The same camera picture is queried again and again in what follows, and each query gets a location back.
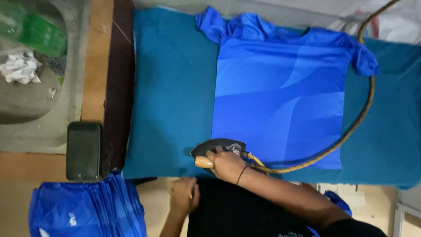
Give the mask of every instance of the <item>black phone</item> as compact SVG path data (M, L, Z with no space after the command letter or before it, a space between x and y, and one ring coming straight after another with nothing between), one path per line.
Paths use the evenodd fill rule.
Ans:
M67 126L66 178L96 181L100 177L102 125L72 122Z

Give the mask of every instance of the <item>floor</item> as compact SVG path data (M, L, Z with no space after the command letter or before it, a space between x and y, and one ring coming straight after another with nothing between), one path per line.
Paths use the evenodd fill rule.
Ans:
M145 208L145 222L149 237L158 237L169 210L168 186L174 178L159 178L137 186L140 201ZM0 229L2 236L29 236L28 208L32 189L38 182L0 183ZM365 193L365 204L352 207L354 218L368 222L392 236L392 220L397 190L387 186L358 186L359 193ZM421 220L405 216L402 237L421 236ZM187 221L182 237L187 234Z

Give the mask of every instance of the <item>metal sink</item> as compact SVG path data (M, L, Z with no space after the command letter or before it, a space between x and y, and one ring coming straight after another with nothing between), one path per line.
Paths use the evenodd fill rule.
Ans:
M47 66L38 73L42 83L9 84L0 75L0 150L65 154L67 125L80 120L91 1L18 2L35 6L44 19L67 30L67 63L62 85Z

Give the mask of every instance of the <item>ironing table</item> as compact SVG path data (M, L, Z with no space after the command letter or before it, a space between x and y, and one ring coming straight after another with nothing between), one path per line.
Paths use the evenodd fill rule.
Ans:
M211 137L218 45L196 28L193 15L160 8L135 10L133 34L135 96L123 176L209 175L188 152ZM305 168L279 178L401 188L419 182L421 47L372 39L365 44L381 73L368 115L341 147L342 169ZM368 79L349 67L343 131L367 93Z

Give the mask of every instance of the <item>electric cord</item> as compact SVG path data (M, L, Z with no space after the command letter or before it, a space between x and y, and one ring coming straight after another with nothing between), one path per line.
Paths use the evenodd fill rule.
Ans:
M358 36L357 36L359 43L364 44L364 40L362 38L362 35L364 33L364 30L368 26L368 24L374 18L379 16L381 13L383 13L385 10L387 10L388 8L390 8L392 5L394 5L395 3L399 2L399 1L400 0L392 0L392 1L388 2L382 8L378 9L375 13L371 14L362 23L360 29L358 30ZM292 166L292 167L282 168L282 169L267 168L267 167L264 166L264 164L257 157L255 157L251 153L248 153L247 158L249 158L251 160L254 160L255 163L256 163L256 164L251 164L250 167L255 168L255 169L259 169L266 174L268 174L268 173L274 173L274 174L287 173L287 172L299 170L299 169L305 168L309 165L312 165L312 164L316 163L317 161L321 160L323 157L325 157L326 155L328 155L332 151L334 151L335 149L337 149L339 146L341 146L349 138L349 136L359 126L359 124L363 121L363 119L367 115L368 110L370 109L370 106L371 106L371 103L373 102L373 97L374 97L374 86L375 86L374 76L372 76L372 75L369 76L368 80L369 80L369 90L368 90L368 96L367 96L367 100L364 104L364 107L361 109L361 111L358 114L358 116L356 117L356 119L352 122L351 126L349 126L348 129L341 135L341 137L336 142L334 142L332 145L328 146L324 150L322 150L322 151L320 151L320 152L318 152L318 153L316 153L312 156L309 156L309 157L305 158L305 160L307 160L307 159L309 159L309 160L302 163L302 164L298 164L298 165L295 165L295 166Z

